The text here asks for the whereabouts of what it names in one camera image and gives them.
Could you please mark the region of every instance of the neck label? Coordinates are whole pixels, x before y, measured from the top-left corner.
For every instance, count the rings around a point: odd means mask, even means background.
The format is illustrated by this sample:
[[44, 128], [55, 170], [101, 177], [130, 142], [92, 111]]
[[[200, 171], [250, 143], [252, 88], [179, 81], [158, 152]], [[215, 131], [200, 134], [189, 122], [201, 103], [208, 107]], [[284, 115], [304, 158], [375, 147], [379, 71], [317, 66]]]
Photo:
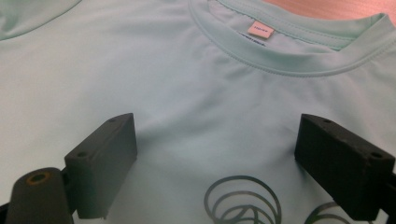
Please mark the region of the neck label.
[[247, 32], [251, 35], [256, 35], [265, 39], [268, 39], [274, 32], [274, 29], [262, 24], [259, 21], [254, 21], [254, 23], [248, 28]]

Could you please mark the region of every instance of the spiral design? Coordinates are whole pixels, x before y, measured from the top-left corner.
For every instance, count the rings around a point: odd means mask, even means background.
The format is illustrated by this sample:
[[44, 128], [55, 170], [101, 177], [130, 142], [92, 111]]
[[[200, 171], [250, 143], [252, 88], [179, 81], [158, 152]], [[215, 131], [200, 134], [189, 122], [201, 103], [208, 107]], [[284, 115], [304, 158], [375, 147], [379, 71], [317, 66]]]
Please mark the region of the spiral design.
[[[225, 187], [231, 181], [234, 181], [232, 191]], [[260, 186], [257, 191], [264, 190], [270, 195], [270, 199], [253, 190], [235, 189], [257, 187], [257, 185]], [[247, 175], [229, 176], [216, 181], [205, 194], [205, 210], [214, 224], [280, 224], [281, 222], [280, 203], [274, 192], [259, 179]]]
[[338, 220], [340, 223], [343, 223], [343, 224], [350, 224], [350, 222], [344, 217], [340, 217], [340, 216], [330, 214], [330, 213], [323, 214], [323, 211], [329, 210], [331, 208], [337, 208], [337, 207], [339, 207], [339, 205], [335, 202], [325, 203], [325, 204], [317, 207], [314, 211], [312, 211], [312, 213], [306, 219], [305, 224], [314, 224], [314, 223], [316, 223], [320, 220], [323, 220], [323, 219], [333, 219], [333, 220]]

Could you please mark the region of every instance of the black mount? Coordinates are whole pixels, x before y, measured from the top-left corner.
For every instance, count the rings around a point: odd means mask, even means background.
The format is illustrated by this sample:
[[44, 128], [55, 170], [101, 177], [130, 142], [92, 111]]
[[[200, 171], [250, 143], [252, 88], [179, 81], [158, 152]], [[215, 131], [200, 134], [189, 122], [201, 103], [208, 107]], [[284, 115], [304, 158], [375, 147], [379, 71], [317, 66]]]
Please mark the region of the black mount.
[[331, 120], [302, 114], [295, 159], [354, 220], [396, 218], [395, 158]]
[[80, 218], [106, 217], [136, 155], [134, 115], [109, 119], [64, 157], [62, 171], [21, 177], [0, 206], [0, 224], [71, 224], [76, 210]]

